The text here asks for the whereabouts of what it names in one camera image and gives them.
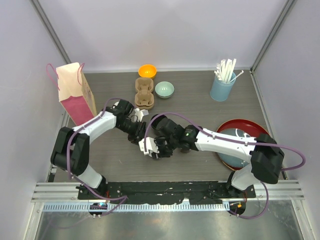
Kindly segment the pink paper gift bag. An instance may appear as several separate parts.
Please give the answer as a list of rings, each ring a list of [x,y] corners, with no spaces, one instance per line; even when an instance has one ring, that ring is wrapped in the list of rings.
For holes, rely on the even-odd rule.
[[[46,65],[46,73],[57,88],[58,100],[79,126],[97,115],[94,94],[83,73],[85,64],[74,62],[59,67]]]

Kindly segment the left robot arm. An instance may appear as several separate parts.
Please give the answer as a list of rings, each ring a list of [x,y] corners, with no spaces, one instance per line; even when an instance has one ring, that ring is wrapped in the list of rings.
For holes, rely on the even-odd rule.
[[[107,181],[89,164],[91,143],[105,132],[116,128],[127,134],[129,142],[137,145],[145,135],[147,123],[143,121],[143,117],[148,114],[147,110],[119,99],[112,106],[105,105],[97,116],[81,125],[74,128],[62,127],[53,147],[51,164],[88,186],[93,198],[102,199],[107,192]]]

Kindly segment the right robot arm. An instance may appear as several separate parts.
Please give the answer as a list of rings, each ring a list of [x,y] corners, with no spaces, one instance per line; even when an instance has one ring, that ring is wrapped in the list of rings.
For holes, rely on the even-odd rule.
[[[214,132],[194,124],[182,127],[165,115],[155,116],[149,127],[157,136],[145,136],[140,149],[153,158],[171,157],[175,149],[180,149],[215,152],[244,161],[246,165],[228,177],[225,190],[230,197],[238,197],[259,182],[275,185],[279,181],[285,154],[267,134],[244,137]]]

